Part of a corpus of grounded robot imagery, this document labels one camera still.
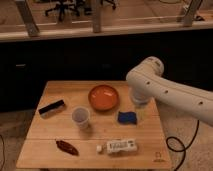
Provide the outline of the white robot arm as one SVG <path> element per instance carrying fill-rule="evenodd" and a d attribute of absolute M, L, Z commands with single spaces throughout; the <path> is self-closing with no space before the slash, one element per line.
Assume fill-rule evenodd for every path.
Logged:
<path fill-rule="evenodd" d="M 146 104 L 154 97 L 213 127 L 213 92 L 169 81 L 163 72 L 163 62 L 150 56 L 127 73 L 133 103 Z"/>

